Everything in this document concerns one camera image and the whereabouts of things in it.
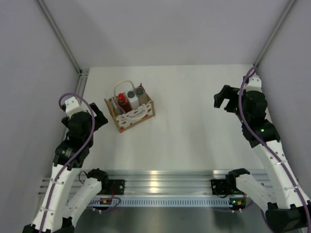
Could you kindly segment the burlap watermelon canvas bag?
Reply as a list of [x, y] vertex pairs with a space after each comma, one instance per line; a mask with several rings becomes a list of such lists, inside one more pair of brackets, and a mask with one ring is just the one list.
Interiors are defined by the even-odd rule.
[[[129, 83], [131, 88], [118, 93], [117, 88], [123, 83]], [[156, 116], [154, 101], [145, 88], [134, 86], [131, 80], [117, 83], [111, 98], [104, 101], [120, 133]]]

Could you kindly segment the red liquid bottle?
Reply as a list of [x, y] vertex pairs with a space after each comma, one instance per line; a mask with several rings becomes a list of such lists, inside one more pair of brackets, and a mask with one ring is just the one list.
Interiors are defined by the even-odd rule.
[[126, 112], [130, 112], [132, 110], [128, 99], [125, 97], [123, 93], [118, 94], [118, 105]]

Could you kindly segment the white lotion bottle black cap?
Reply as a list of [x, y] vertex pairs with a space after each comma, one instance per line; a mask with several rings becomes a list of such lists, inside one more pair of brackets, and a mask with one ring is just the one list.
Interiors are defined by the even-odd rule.
[[127, 99], [128, 99], [128, 102], [129, 102], [132, 110], [139, 108], [139, 100], [138, 100], [138, 97], [136, 96], [136, 94], [134, 93], [134, 91], [128, 91], [127, 92]]

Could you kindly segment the clear bottle black cap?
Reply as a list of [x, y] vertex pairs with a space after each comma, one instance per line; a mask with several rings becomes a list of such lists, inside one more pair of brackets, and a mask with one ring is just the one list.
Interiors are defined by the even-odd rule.
[[148, 103], [148, 96], [142, 87], [137, 87], [135, 89], [135, 94], [138, 97], [138, 101], [140, 105]]

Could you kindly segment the white sachet packet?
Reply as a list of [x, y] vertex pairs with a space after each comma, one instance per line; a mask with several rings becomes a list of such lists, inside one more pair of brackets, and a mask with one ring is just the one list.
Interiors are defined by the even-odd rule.
[[120, 107], [118, 105], [118, 102], [115, 100], [114, 97], [111, 97], [111, 105], [113, 106], [113, 111], [116, 116], [119, 116], [121, 114]]

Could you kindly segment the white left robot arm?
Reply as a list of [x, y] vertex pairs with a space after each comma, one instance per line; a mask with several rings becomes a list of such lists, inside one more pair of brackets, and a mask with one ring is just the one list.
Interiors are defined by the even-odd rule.
[[93, 146], [93, 133], [108, 120], [95, 103], [84, 109], [74, 97], [66, 100], [61, 107], [67, 114], [62, 123], [68, 132], [55, 150], [47, 192], [36, 217], [24, 227], [25, 233], [74, 232], [80, 216], [92, 199], [110, 188], [107, 172], [97, 168], [87, 173], [77, 193], [69, 196], [75, 178]]

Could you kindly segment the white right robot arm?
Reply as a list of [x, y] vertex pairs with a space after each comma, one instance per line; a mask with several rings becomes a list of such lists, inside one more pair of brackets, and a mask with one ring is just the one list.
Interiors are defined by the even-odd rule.
[[242, 124], [244, 138], [259, 157], [273, 187], [269, 191], [245, 168], [228, 172], [226, 187], [242, 192], [263, 211], [267, 225], [275, 233], [311, 227], [311, 199], [304, 193], [284, 155], [280, 136], [267, 119], [267, 100], [258, 90], [240, 92], [225, 85], [214, 95], [214, 107], [234, 113]]

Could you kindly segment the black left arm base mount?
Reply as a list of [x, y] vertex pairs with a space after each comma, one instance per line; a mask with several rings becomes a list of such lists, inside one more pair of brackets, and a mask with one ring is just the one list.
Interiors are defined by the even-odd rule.
[[106, 190], [107, 195], [124, 195], [125, 180], [109, 180], [108, 189]]

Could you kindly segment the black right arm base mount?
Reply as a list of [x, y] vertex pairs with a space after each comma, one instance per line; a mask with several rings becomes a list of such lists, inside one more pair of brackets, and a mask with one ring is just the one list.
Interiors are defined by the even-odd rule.
[[231, 194], [226, 179], [212, 179], [210, 180], [212, 194], [220, 198], [226, 198]]

